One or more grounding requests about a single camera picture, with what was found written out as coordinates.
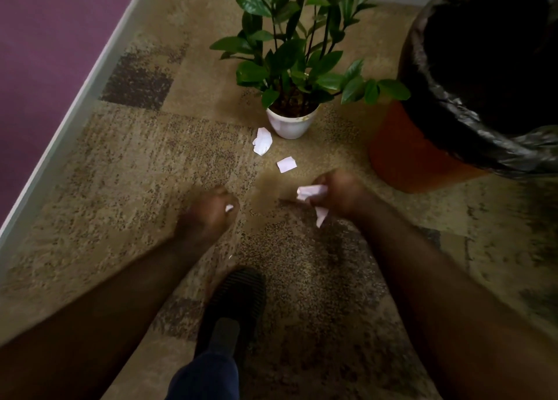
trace crumpled paper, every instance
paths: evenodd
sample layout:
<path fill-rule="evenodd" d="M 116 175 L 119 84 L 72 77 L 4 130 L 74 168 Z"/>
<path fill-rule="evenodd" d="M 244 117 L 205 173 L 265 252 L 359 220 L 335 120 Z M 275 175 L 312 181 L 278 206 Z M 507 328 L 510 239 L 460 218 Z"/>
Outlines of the crumpled paper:
<path fill-rule="evenodd" d="M 273 139 L 271 138 L 271 133 L 267 130 L 267 128 L 258 128 L 258 135 L 252 142 L 254 145 L 254 152 L 262 156 L 269 150 L 271 143 L 273 143 Z"/>
<path fill-rule="evenodd" d="M 277 166 L 279 167 L 279 171 L 283 173 L 290 171 L 291 169 L 295 169 L 296 162 L 292 158 L 292 156 L 289 156 L 288 158 L 281 159 L 279 162 L 277 162 Z"/>
<path fill-rule="evenodd" d="M 308 197 L 325 194 L 328 192 L 327 185 L 304 185 L 296 190 L 296 198 L 301 201 L 306 201 Z M 328 215 L 329 210 L 325 207 L 316 206 L 316 226 L 319 228 L 324 223 L 325 217 Z"/>

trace brown carpet floor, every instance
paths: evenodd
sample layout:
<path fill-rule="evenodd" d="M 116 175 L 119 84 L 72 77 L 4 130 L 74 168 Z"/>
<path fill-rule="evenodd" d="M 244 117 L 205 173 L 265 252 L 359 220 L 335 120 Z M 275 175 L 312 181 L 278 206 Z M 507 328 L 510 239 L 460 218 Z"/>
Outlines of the brown carpet floor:
<path fill-rule="evenodd" d="M 393 77 L 416 13 L 400 5 L 363 12 L 339 44 L 340 67 L 363 57 L 365 76 Z M 335 220 L 317 229 L 314 212 L 289 201 L 334 167 L 356 172 L 473 278 L 558 338 L 555 181 L 489 176 L 397 192 L 366 156 L 386 100 L 328 104 L 302 138 L 274 133 L 257 156 L 257 128 L 271 129 L 259 97 L 235 85 L 235 61 L 208 49 L 240 22 L 234 0 L 153 0 L 9 271 L 2 339 L 169 236 L 183 202 L 224 184 L 241 201 L 238 222 L 172 295 L 104 399 L 164 397 L 192 358 L 212 284 L 236 264 L 260 269 L 269 286 L 243 398 L 437 398 L 359 233 Z M 280 174 L 275 162 L 287 156 L 298 168 Z"/>

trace blue jeans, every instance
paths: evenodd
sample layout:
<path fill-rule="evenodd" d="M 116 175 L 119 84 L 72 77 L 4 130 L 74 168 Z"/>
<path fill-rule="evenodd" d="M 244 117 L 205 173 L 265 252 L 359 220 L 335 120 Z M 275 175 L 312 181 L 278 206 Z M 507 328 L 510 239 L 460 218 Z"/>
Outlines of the blue jeans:
<path fill-rule="evenodd" d="M 210 346 L 172 377 L 165 400 L 239 400 L 238 368 L 230 355 Z"/>

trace potted plant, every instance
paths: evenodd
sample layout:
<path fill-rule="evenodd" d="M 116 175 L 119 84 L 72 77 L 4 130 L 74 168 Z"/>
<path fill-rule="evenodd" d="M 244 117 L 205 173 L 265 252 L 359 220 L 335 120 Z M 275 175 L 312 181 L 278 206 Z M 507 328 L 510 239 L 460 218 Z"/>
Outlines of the potted plant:
<path fill-rule="evenodd" d="M 296 139 L 314 120 L 322 103 L 341 96 L 341 104 L 364 99 L 373 105 L 380 92 L 406 100 L 408 89 L 395 79 L 364 79 L 363 60 L 343 73 L 332 72 L 342 51 L 334 47 L 358 14 L 376 7 L 372 0 L 237 0 L 244 10 L 242 30 L 224 37 L 210 49 L 224 51 L 221 59 L 240 59 L 237 84 L 262 92 L 262 106 L 280 136 Z M 300 23 L 303 6 L 314 8 L 310 27 Z M 271 18 L 273 33 L 262 29 Z M 264 42 L 273 48 L 264 50 Z"/>

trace fist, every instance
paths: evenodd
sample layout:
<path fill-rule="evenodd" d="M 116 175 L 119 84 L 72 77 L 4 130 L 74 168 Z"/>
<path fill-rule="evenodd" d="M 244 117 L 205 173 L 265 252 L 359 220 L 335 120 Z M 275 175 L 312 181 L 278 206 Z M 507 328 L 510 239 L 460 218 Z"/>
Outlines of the fist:
<path fill-rule="evenodd" d="M 228 205 L 233 208 L 226 212 Z M 238 209 L 238 199 L 234 195 L 225 187 L 215 187 L 197 198 L 178 218 L 175 237 L 184 238 L 195 232 L 199 241 L 213 244 L 236 220 Z"/>
<path fill-rule="evenodd" d="M 326 207 L 335 215 L 349 220 L 355 219 L 362 202 L 375 197 L 356 176 L 342 169 L 322 174 L 312 184 L 328 186 L 327 193 L 308 199 L 312 206 Z"/>

